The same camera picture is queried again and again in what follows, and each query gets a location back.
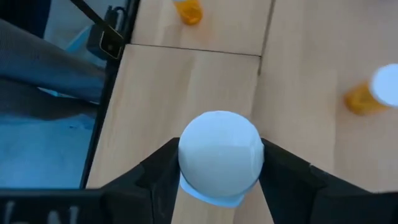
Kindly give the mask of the orange pill bottle white cap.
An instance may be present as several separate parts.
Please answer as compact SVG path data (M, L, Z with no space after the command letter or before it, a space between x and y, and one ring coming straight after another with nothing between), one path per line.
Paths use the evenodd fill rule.
M203 9L200 0L172 0L180 15L182 22L186 25L195 25L203 17Z
M344 103L356 115L398 108L398 63L378 68L369 80L344 95Z

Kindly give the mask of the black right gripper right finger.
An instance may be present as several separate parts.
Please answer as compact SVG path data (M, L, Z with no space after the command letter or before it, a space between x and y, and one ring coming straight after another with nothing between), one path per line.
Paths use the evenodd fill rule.
M262 143L259 182L274 224L398 224L398 192L369 192Z

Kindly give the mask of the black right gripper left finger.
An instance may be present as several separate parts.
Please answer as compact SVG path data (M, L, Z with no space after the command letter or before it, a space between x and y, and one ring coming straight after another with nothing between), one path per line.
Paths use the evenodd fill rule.
M98 189L0 189L0 224L171 224L178 138Z

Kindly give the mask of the white bottle tablet size label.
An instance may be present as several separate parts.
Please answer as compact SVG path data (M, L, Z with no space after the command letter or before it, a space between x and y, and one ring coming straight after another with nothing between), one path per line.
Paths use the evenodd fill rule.
M235 208L256 184L264 145L256 127L230 111L208 111L193 119L178 143L180 186L192 197Z

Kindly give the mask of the black aluminium table frame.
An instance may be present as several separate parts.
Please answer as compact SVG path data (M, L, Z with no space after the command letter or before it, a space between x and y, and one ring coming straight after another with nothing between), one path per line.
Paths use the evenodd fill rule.
M93 127L93 132L90 139L90 145L87 152L87 157L85 160L85 166L83 169L80 188L85 189L88 186L88 180L90 177L91 170L93 168L93 161L96 154L96 148L98 146L101 131L103 128L103 124L106 118L106 113L108 110L109 102L111 99L111 95L114 89L114 84L116 82L116 78L118 75L118 71L121 64L121 59L123 56L123 52L127 44L130 44L132 33L134 30L134 25L139 9L139 4L141 0L126 0L127 5L125 8L125 16L123 23L123 30L120 34L120 43L121 43L121 55L118 59L109 59L107 60L107 64L105 67L106 79L104 82L103 91L101 92L101 101L99 103L99 109L97 111L95 125Z

